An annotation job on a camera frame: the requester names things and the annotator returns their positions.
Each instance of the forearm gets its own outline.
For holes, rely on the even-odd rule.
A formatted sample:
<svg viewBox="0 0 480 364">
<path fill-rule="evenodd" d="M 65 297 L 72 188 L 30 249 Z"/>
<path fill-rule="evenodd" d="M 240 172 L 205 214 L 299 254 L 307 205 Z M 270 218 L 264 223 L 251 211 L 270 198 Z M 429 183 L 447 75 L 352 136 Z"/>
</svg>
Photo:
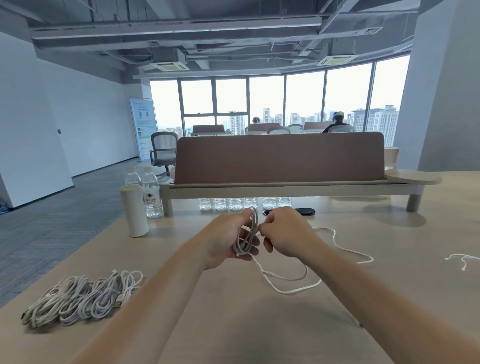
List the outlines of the forearm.
<svg viewBox="0 0 480 364">
<path fill-rule="evenodd" d="M 156 364 L 203 272 L 200 246 L 185 243 L 71 363 Z"/>
<path fill-rule="evenodd" d="M 304 263 L 323 279 L 395 363 L 480 363 L 472 339 L 396 294 L 320 240 Z"/>
</svg>

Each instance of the poster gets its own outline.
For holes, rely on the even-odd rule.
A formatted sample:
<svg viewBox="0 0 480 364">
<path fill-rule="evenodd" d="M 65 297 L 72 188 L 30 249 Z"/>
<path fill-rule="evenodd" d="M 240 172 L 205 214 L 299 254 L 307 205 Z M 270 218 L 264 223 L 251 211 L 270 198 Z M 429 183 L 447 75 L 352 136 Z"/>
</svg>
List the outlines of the poster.
<svg viewBox="0 0 480 364">
<path fill-rule="evenodd" d="M 130 108 L 132 109 L 140 159 L 149 161 L 150 150 L 153 149 L 151 136 L 158 131 L 153 100 L 131 97 Z"/>
</svg>

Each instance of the glass window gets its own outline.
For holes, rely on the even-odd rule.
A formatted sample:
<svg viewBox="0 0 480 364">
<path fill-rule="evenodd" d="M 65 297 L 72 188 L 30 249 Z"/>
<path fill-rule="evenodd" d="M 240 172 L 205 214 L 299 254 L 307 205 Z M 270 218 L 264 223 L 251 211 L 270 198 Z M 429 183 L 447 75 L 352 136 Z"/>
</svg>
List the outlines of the glass window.
<svg viewBox="0 0 480 364">
<path fill-rule="evenodd" d="M 187 136 L 192 135 L 194 125 L 215 125 L 214 116 L 200 116 L 185 118 L 185 132 Z"/>
<path fill-rule="evenodd" d="M 232 135 L 245 135 L 245 128 L 248 126 L 248 116 L 218 116 L 217 124 L 223 125 L 225 130 L 230 129 Z"/>
<path fill-rule="evenodd" d="M 212 82 L 182 81 L 183 109 L 185 114 L 212 114 Z"/>
<path fill-rule="evenodd" d="M 247 112 L 247 80 L 216 80 L 218 113 Z"/>
<path fill-rule="evenodd" d="M 363 130 L 371 74 L 371 63 L 328 71 L 325 121 L 331 120 L 334 112 L 343 111 L 344 122 L 355 126 L 357 132 Z"/>
<path fill-rule="evenodd" d="M 367 131 L 381 132 L 385 146 L 392 146 L 402 103 L 410 56 L 377 63 Z"/>
<path fill-rule="evenodd" d="M 150 86 L 158 131 L 174 132 L 181 138 L 183 129 L 177 81 L 151 81 Z"/>
<path fill-rule="evenodd" d="M 287 76 L 285 125 L 322 121 L 324 75 L 324 72 L 314 72 Z"/>
<path fill-rule="evenodd" d="M 283 124 L 284 76 L 252 77 L 250 79 L 250 120 Z"/>
</svg>

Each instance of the person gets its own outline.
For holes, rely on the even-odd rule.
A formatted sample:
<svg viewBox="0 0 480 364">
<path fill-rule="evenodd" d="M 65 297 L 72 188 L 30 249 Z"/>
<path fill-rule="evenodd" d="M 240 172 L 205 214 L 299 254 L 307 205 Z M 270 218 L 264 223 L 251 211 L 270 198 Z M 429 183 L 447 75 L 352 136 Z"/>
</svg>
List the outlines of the person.
<svg viewBox="0 0 480 364">
<path fill-rule="evenodd" d="M 333 121 L 335 121 L 333 124 L 330 124 L 327 126 L 327 128 L 323 131 L 323 133 L 328 133 L 330 128 L 332 126 L 337 126 L 337 125 L 349 125 L 343 122 L 343 119 L 345 118 L 345 114 L 341 111 L 337 111 L 335 114 L 333 114 Z"/>
<path fill-rule="evenodd" d="M 146 282 L 70 364 L 156 364 L 202 272 L 227 258 L 252 260 L 250 255 L 236 257 L 231 247 L 239 231 L 240 237 L 247 235 L 243 226 L 251 224 L 249 209 L 214 219 Z M 480 348 L 473 339 L 344 259 L 291 207 L 273 210 L 259 231 L 269 253 L 275 249 L 310 267 L 394 363 L 480 363 Z M 251 254 L 258 255 L 258 237 L 253 245 Z"/>
</svg>

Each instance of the brown fabric divider panel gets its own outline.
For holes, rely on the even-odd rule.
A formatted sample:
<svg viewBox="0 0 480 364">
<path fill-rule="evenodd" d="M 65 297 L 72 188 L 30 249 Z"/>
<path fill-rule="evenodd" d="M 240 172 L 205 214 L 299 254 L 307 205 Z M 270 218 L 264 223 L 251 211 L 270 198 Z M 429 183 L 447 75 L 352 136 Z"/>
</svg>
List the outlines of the brown fabric divider panel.
<svg viewBox="0 0 480 364">
<path fill-rule="evenodd" d="M 382 133 L 180 138 L 175 184 L 385 179 Z"/>
<path fill-rule="evenodd" d="M 194 125 L 192 134 L 195 133 L 215 133 L 215 132 L 224 132 L 225 128 L 223 125 Z"/>
<path fill-rule="evenodd" d="M 270 128 L 277 128 L 280 124 L 278 122 L 270 122 L 266 124 L 250 124 L 248 126 L 249 132 L 266 132 Z"/>
<path fill-rule="evenodd" d="M 326 129 L 327 126 L 333 124 L 333 121 L 311 121 L 306 122 L 303 126 L 304 130 L 318 130 L 318 129 Z"/>
</svg>

